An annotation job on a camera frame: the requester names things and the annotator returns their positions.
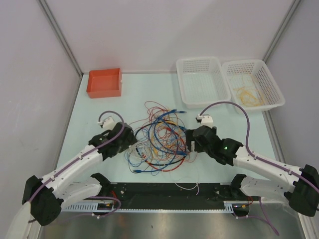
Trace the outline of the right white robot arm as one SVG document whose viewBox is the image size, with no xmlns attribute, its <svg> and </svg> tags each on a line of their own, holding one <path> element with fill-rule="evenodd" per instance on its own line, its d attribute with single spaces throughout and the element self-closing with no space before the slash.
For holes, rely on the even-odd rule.
<svg viewBox="0 0 319 239">
<path fill-rule="evenodd" d="M 264 197 L 287 202 L 304 216 L 313 217 L 318 212 L 319 173 L 314 167 L 307 164 L 300 168 L 253 156 L 242 143 L 230 138 L 220 139 L 215 127 L 188 129 L 185 135 L 190 151 L 204 152 L 222 165 L 244 168 L 264 177 L 259 180 L 237 174 L 230 187 L 234 199 Z"/>
</svg>

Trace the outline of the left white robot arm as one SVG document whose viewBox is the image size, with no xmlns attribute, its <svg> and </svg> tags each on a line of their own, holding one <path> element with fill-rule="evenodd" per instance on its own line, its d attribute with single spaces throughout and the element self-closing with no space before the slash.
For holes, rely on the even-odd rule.
<svg viewBox="0 0 319 239">
<path fill-rule="evenodd" d="M 86 170 L 122 153 L 137 142 L 133 129 L 123 122 L 103 123 L 105 131 L 94 136 L 73 159 L 41 178 L 31 176 L 25 184 L 22 207 L 6 234 L 8 239 L 25 239 L 32 224 L 52 223 L 62 209 L 88 198 L 105 199 L 110 181 L 101 173 L 87 181 L 75 179 Z"/>
</svg>

